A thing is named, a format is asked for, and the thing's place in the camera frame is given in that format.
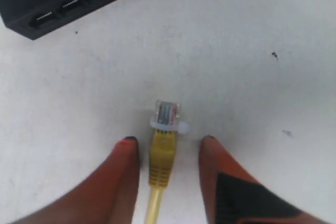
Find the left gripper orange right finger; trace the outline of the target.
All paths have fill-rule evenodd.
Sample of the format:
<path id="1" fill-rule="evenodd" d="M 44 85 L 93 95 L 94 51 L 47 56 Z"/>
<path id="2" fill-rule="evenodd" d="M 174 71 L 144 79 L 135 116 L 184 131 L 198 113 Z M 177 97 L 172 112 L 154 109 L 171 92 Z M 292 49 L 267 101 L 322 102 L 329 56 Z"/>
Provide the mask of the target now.
<path id="1" fill-rule="evenodd" d="M 229 152 L 200 142 L 200 186 L 208 223 L 335 223 L 335 159 L 319 148 L 276 142 Z"/>

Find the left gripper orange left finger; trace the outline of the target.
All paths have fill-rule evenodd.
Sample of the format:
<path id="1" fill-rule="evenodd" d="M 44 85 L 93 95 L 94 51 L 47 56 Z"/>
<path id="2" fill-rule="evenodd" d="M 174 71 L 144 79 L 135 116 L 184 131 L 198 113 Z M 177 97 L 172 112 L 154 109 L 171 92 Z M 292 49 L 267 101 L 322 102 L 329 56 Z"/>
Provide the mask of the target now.
<path id="1" fill-rule="evenodd" d="M 131 223 L 139 179 L 138 140 L 126 137 L 78 186 L 17 223 Z"/>

